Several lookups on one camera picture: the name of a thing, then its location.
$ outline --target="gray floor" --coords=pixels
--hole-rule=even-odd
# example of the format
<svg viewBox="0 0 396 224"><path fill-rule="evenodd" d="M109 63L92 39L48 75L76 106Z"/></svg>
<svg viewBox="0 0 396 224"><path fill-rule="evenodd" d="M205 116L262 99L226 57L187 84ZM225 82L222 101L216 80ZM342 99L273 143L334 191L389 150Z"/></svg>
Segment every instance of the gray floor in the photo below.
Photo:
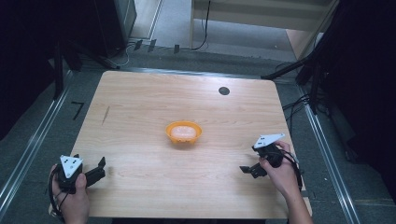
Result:
<svg viewBox="0 0 396 224"><path fill-rule="evenodd" d="M160 13L162 0L134 0L134 5L138 16L130 37L150 39Z"/></svg>
<svg viewBox="0 0 396 224"><path fill-rule="evenodd" d="M175 3L175 1L164 0L163 9L166 8L165 3L167 2ZM284 62L294 61L290 44L287 46L288 39L284 35L271 38L284 44L283 51L289 55L287 60L279 59L278 52L276 52L278 49L271 47L273 44L262 44L262 48L266 52L265 57L249 55L249 49L238 50L240 55L235 55L238 51L228 53L225 50L216 52L182 50L180 53L174 54L173 48L170 46L176 44L175 42L182 44L181 39L184 37L179 37L179 41L176 39L171 41L173 43L168 46L165 43L162 44L162 40L171 38L167 38L166 34L161 35L159 24L154 35L157 38L157 47L154 51L149 52L149 46L146 45L138 50L129 48L130 60L121 67L121 70L149 68L164 69L168 72L169 70L193 71L230 74L231 77L260 78L262 75L271 74L281 68L285 65ZM216 45L211 42L213 39L210 36L209 33L209 48ZM71 152L96 86L105 71L100 65L85 56L81 57L84 66L81 72L74 73L64 104L35 154L35 159L16 191L1 223L56 223L56 220L50 217L47 211L49 199L45 194L45 189L49 169L53 163L58 161L60 155L68 155ZM127 56L122 52L112 61L124 63L127 61ZM282 105L292 103L300 96L299 87L293 81L295 76L296 72L294 71L276 79L276 87ZM0 142L0 153L3 158L3 162L0 163L0 184L2 186L10 177L31 136L50 107L52 94L53 86L50 86L37 98L34 105L23 115L9 135ZM73 101L85 104L75 120L73 117L77 113L78 106L71 104ZM285 118L289 116L289 113L289 111L285 111ZM340 173L346 181L353 203L358 210L361 223L395 223L396 206L388 195L380 175L366 164L353 164L347 161L331 119L323 114L318 114L318 118ZM304 171L303 177L313 208L314 221L316 223L347 223L329 171L319 150L317 139L303 110L293 116L292 140L301 163L301 169ZM108 218L90 218L89 221L89 223L110 222L111 220ZM268 221L270 224L285 222L286 220Z"/></svg>
<svg viewBox="0 0 396 224"><path fill-rule="evenodd" d="M156 39L160 47L189 48L190 24L191 1L163 0L151 39ZM194 20L193 36L193 47L201 46L205 39L205 21ZM207 39L199 51L281 62L296 60L286 30L220 21L208 21Z"/></svg>

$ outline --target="black cable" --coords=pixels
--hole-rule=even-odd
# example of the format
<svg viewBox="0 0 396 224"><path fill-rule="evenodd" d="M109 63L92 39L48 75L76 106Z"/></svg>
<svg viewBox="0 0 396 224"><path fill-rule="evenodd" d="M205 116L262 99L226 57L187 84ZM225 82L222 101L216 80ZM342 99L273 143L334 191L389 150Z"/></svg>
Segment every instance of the black cable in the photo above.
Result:
<svg viewBox="0 0 396 224"><path fill-rule="evenodd" d="M51 214L53 216L56 216L57 218L59 218L62 222L64 222L64 215L62 214L60 208L61 208L62 203L66 199L68 193L66 194L66 196L64 196L64 199L62 200L61 204L58 207L58 205L56 204L55 199L53 197L53 191L52 191L52 180L55 177L55 175L59 172L60 167L61 167L60 164L56 165L55 169L53 169L53 171L50 173L49 184L48 184L48 193L49 193L49 201L52 206Z"/></svg>
<svg viewBox="0 0 396 224"><path fill-rule="evenodd" d="M308 95L309 95L309 94L305 94L305 95L301 96L300 98L298 98L298 99L297 99L296 101L294 101L293 103L290 103L290 104L288 104L288 105L283 105L283 106L282 106L282 109L283 109L283 110L288 109L288 108L291 107L292 105L298 104L298 103L300 103L302 100L308 99L308 98L305 98L305 99L304 99L304 97L306 97L306 96L308 96Z"/></svg>
<svg viewBox="0 0 396 224"><path fill-rule="evenodd" d="M202 27L202 30L206 33L207 32L207 26L206 26L206 29L205 29L204 20L201 20L201 27ZM208 48L209 48L209 43L206 43L206 48L203 49L203 51L207 50Z"/></svg>
<svg viewBox="0 0 396 224"><path fill-rule="evenodd" d="M308 63L311 60L311 57L312 57L312 55L310 54L310 55L306 56L305 58L301 59L300 61L292 63L291 65L288 65L285 68L282 68L281 70L274 72L273 74L261 76L261 78L266 79L266 80L273 80L277 77L281 77L281 76L285 75L286 73L305 65L306 63Z"/></svg>
<svg viewBox="0 0 396 224"><path fill-rule="evenodd" d="M286 160L288 160L291 163L291 167L293 168L294 173L295 173L295 175L297 177L298 189L301 191L301 189L303 188L303 180L301 178L300 170L298 169L298 166L297 166L297 161L294 159L294 157L291 155L290 152L285 151L284 149L280 149L280 151L282 151L283 153L287 153L288 155L290 155L292 157L292 159L291 159L290 157L288 157L288 156L286 156L285 154L282 153L283 158L285 158ZM267 154L267 155L279 155L276 152L266 152L265 154Z"/></svg>
<svg viewBox="0 0 396 224"><path fill-rule="evenodd" d="M282 66L282 65L284 65L284 64L287 64L287 63L280 63L280 64L278 64L278 65L275 67L275 71L277 71L277 68L278 68L278 67L280 67L280 66Z"/></svg>
<svg viewBox="0 0 396 224"><path fill-rule="evenodd" d="M300 99L300 100L298 100L298 101L296 101L294 103L282 106L282 109L283 110L287 110L287 109L291 108L294 105L298 105L300 103L307 103L307 102L309 102L309 98Z"/></svg>
<svg viewBox="0 0 396 224"><path fill-rule="evenodd" d="M288 117L286 118L286 121L288 121L288 120L290 119L291 116L293 116L294 114L296 114L297 112L299 112L300 110L302 110L306 104L300 105L300 107L298 107L297 109L295 109L295 110L293 111L293 114L290 115L290 116L288 116Z"/></svg>
<svg viewBox="0 0 396 224"><path fill-rule="evenodd" d="M207 5L206 22L205 22L205 39L204 39L204 42L202 42L202 45L201 45L200 47L195 48L195 49L191 49L191 50L198 50L198 49L200 49L200 48L204 45L204 43L206 42L206 38L207 38L207 20L209 19L210 2L211 2L211 1L209 1L209 4Z"/></svg>
<svg viewBox="0 0 396 224"><path fill-rule="evenodd" d="M293 126L292 125L293 125L293 109L294 109L294 106L295 105L291 106L291 111L290 111L290 125L289 125L290 138L293 137L293 134L292 134Z"/></svg>

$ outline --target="floor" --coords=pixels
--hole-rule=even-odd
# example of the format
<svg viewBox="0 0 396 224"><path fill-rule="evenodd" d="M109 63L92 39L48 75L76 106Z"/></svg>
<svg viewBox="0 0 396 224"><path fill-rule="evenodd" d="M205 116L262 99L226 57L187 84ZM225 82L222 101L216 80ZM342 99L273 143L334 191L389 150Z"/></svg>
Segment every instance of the floor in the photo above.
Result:
<svg viewBox="0 0 396 224"><path fill-rule="evenodd" d="M135 0L136 21L131 37L139 39L151 39L158 15L161 11L163 0Z"/></svg>
<svg viewBox="0 0 396 224"><path fill-rule="evenodd" d="M146 18L141 20L156 22L152 26L152 36L136 38L133 34L133 38L143 39L146 43L156 40L156 46L162 48L173 49L175 45L179 45L182 49L190 47L191 1L161 1L160 7L155 5L158 8L157 20L154 20L151 14L146 14L147 9L141 7L142 0L135 1L137 14L139 15L139 10L141 10L141 14L144 15L142 17ZM205 39L205 21L194 20L193 36L193 47L201 46ZM281 62L296 60L285 29L220 21L208 21L207 39L198 51L272 59Z"/></svg>

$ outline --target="finger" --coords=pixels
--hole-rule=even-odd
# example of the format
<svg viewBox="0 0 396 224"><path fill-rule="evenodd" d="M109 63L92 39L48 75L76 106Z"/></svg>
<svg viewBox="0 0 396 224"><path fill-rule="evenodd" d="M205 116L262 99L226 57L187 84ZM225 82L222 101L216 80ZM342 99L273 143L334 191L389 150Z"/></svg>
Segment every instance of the finger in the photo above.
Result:
<svg viewBox="0 0 396 224"><path fill-rule="evenodd" d="M85 188L87 186L87 177L81 173L78 175L76 180L76 194L86 193Z"/></svg>
<svg viewBox="0 0 396 224"><path fill-rule="evenodd" d="M274 169L274 167L272 167L270 162L268 160L266 160L265 158L260 157L259 162L260 162L260 166L267 172L268 172L268 170Z"/></svg>
<svg viewBox="0 0 396 224"><path fill-rule="evenodd" d="M275 145L282 147L282 149L287 152L290 152L290 145L285 142L275 141Z"/></svg>
<svg viewBox="0 0 396 224"><path fill-rule="evenodd" d="M49 174L52 174L52 171L55 170L57 165L58 164L52 165L52 167L50 168Z"/></svg>

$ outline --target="wire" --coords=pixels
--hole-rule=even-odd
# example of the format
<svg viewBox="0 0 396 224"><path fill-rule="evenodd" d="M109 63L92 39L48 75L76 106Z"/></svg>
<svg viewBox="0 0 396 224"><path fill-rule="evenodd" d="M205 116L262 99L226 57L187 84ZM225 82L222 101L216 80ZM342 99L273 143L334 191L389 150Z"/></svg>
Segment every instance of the wire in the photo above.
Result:
<svg viewBox="0 0 396 224"><path fill-rule="evenodd" d="M209 1L209 4L207 5L207 12L206 12L205 39L204 39L204 41L202 42L202 44L201 44L200 47L195 48L195 49L191 49L191 50L198 50L198 49L200 49L200 48L204 45L204 43L206 42L206 38L207 38L207 20L209 19L210 2L211 2L211 1Z"/></svg>
<svg viewBox="0 0 396 224"><path fill-rule="evenodd" d="M295 102L290 103L288 105L283 105L282 109L285 111L290 108L290 115L286 118L286 121L289 121L289 132L290 132L290 137L292 137L292 129L293 129L293 115L295 115L297 112L301 111L307 104L312 103L315 105L315 107L318 109L319 112L329 115L329 110L326 106L326 101L325 97L323 98L318 98L315 102L311 102L312 100L309 98L309 94L305 94L298 98Z"/></svg>
<svg viewBox="0 0 396 224"><path fill-rule="evenodd" d="M65 199L67 198L67 196L69 195L69 193L70 193L70 190L67 191L66 195L64 195L64 198L62 199L61 203L59 204L59 210L60 210L60 211L61 211L61 206L62 206L62 204L64 203L64 200L65 200Z"/></svg>
<svg viewBox="0 0 396 224"><path fill-rule="evenodd" d="M285 158L286 160L288 160L291 163L291 167L293 167L294 174L296 175L296 178L297 178L298 189L301 191L301 189L303 188L303 180L301 178L300 170L298 169L298 166L297 166L297 161L295 160L294 156L291 155L291 153L289 153L288 151L285 151L284 149L280 149L280 151L283 152L282 153L282 157ZM265 155L276 155L276 156L278 156L279 154L276 153L276 152L265 152Z"/></svg>
<svg viewBox="0 0 396 224"><path fill-rule="evenodd" d="M62 218L63 217L62 212L58 209L58 205L55 202L55 199L53 197L53 191L52 191L52 180L53 180L53 177L55 176L55 174L58 173L58 171L59 171L59 164L56 165L55 169L53 169L53 171L50 173L48 190L49 190L49 201L52 206L51 214L55 215L56 217Z"/></svg>
<svg viewBox="0 0 396 224"><path fill-rule="evenodd" d="M134 46L134 43L133 43L132 45L128 46L128 47L125 49L125 54L126 54L126 56L128 57L128 60L126 61L126 63L114 63L114 62L111 61L110 59L107 59L107 60L108 60L110 63L112 63L112 64L114 64L114 65L116 65L116 66L124 66L124 65L128 64L128 63L129 63L129 53L128 53L128 49L129 49L130 47L132 47L132 46Z"/></svg>
<svg viewBox="0 0 396 224"><path fill-rule="evenodd" d="M284 65L284 64L287 64L287 63L280 63L280 64L278 64L278 65L275 67L275 71L277 72L277 68L279 68L280 66L282 66L282 65Z"/></svg>
<svg viewBox="0 0 396 224"><path fill-rule="evenodd" d="M204 19L201 19L201 27L202 27L202 30L206 33L206 29L204 26ZM208 48L209 48L209 43L206 42L206 48L203 49L203 51L207 50Z"/></svg>

